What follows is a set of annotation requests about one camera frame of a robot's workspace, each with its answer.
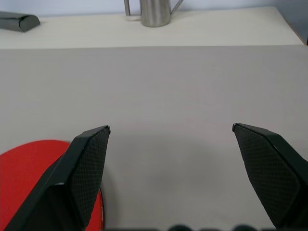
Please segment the stainless steel watering can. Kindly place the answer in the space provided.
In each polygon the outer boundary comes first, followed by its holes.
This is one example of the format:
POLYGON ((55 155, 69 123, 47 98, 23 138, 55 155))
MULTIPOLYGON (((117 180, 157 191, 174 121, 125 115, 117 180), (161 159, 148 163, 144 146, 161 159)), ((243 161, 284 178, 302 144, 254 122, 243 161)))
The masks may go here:
POLYGON ((172 16, 183 1, 178 0, 172 9, 170 0, 139 0, 140 13, 132 14, 129 0, 124 0, 125 13, 126 16, 138 16, 145 27, 162 27, 171 22, 172 16))

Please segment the grey table mat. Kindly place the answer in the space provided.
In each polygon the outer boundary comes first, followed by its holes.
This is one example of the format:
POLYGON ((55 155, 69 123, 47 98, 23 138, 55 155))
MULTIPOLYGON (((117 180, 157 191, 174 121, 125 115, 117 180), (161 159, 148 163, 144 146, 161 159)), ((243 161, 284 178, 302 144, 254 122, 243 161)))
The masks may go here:
POLYGON ((271 228, 232 126, 308 160, 308 47, 0 50, 0 154, 111 129, 109 228, 271 228))

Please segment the black glossy hard case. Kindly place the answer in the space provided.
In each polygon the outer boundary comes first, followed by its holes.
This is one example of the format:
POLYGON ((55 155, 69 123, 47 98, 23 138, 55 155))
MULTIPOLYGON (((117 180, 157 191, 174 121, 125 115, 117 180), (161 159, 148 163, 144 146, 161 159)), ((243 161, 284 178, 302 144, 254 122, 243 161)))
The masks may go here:
POLYGON ((35 15, 0 11, 0 29, 27 32, 39 25, 35 15))

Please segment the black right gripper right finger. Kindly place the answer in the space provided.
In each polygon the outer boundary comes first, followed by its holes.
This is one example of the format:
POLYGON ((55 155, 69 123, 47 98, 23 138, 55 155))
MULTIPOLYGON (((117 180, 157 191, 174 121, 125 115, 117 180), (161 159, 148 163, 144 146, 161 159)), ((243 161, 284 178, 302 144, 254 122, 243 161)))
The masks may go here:
POLYGON ((308 231, 308 161, 265 128, 235 123, 232 131, 249 181, 272 224, 308 231))

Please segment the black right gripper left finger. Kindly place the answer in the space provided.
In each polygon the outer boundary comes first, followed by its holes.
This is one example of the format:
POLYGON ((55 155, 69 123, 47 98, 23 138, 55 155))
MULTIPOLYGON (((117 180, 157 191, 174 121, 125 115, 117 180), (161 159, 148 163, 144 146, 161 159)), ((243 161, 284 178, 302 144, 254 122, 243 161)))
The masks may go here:
POLYGON ((105 125, 76 136, 4 231, 85 231, 100 190, 110 132, 105 125))

